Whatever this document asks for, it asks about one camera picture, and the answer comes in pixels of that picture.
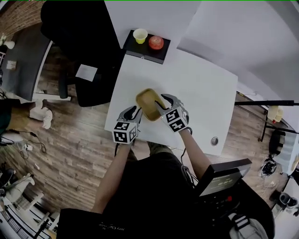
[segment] white paper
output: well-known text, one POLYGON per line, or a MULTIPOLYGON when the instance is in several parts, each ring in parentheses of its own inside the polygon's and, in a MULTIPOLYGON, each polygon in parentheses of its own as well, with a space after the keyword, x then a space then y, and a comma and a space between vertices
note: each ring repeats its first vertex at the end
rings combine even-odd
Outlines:
POLYGON ((7 61, 6 69, 15 70, 16 66, 17 66, 16 61, 7 61))
POLYGON ((79 77, 84 80, 93 81, 94 75, 97 72, 98 68, 80 65, 79 70, 77 71, 76 77, 79 77))

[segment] black pole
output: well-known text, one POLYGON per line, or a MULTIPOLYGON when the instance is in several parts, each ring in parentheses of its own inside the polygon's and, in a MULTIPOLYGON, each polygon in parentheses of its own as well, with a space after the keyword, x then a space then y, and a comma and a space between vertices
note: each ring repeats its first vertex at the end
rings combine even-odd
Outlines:
POLYGON ((267 115, 266 115, 266 121, 265 121, 265 125, 264 125, 264 127, 263 127, 263 134, 262 134, 262 137, 257 139, 259 142, 263 142, 263 137, 265 136, 265 131, 266 131, 266 127, 267 127, 267 120, 268 120, 268 113, 267 113, 267 115))
POLYGON ((37 237, 39 236, 39 234, 41 234, 41 232, 46 228, 48 222, 49 222, 49 219, 47 219, 46 221, 44 221, 44 223, 41 225, 41 227, 39 228, 38 232, 33 237, 33 239, 37 239, 37 237))
POLYGON ((235 105, 281 105, 281 106, 294 106, 299 105, 293 100, 262 100, 262 101, 238 101, 235 105))
POLYGON ((289 133, 293 133, 293 134, 299 134, 295 130, 291 130, 291 129, 283 129, 283 128, 277 128, 277 127, 273 127, 273 126, 266 126, 266 127, 269 129, 276 129, 279 131, 289 132, 289 133))

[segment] desk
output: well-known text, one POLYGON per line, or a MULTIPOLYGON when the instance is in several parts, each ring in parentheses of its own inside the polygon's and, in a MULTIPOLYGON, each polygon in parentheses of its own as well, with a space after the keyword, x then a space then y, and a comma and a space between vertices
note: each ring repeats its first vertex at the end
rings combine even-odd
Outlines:
MULTIPOLYGON (((230 125, 237 76, 192 54, 169 49, 164 64, 125 55, 114 87, 105 129, 112 131, 121 111, 136 105, 136 95, 146 88, 178 97, 190 114, 189 126, 204 153, 220 155, 230 125), (211 139, 219 143, 212 146, 211 139)), ((162 121, 142 117, 138 138, 184 149, 179 134, 162 121)))
POLYGON ((43 64, 52 41, 41 33, 41 23, 25 28, 13 36, 15 47, 8 49, 2 63, 1 87, 15 95, 32 99, 59 99, 60 96, 35 93, 43 64), (15 70, 6 69, 7 61, 16 61, 15 70))

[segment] white sneaker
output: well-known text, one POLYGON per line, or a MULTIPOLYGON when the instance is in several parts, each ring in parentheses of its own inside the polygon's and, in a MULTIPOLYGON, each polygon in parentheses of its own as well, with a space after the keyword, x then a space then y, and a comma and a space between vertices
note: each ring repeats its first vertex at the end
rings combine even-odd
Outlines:
POLYGON ((50 129, 51 121, 53 119, 53 113, 51 110, 46 111, 46 116, 43 118, 43 128, 50 129))
POLYGON ((43 121, 43 119, 46 116, 46 112, 48 111, 48 108, 44 107, 43 109, 34 107, 33 109, 30 110, 30 118, 36 119, 43 121))
POLYGON ((36 106, 33 109, 42 109, 43 107, 43 100, 42 99, 38 99, 36 101, 36 106))

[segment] black office chair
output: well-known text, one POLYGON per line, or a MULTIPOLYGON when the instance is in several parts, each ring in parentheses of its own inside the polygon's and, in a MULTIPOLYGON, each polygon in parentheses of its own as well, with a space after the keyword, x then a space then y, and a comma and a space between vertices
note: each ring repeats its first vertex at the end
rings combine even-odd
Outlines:
POLYGON ((67 85, 75 84, 78 103, 82 107, 110 102, 125 50, 119 46, 104 1, 44 3, 41 31, 71 61, 98 68, 89 82, 68 77, 66 69, 59 77, 59 93, 66 98, 67 85))

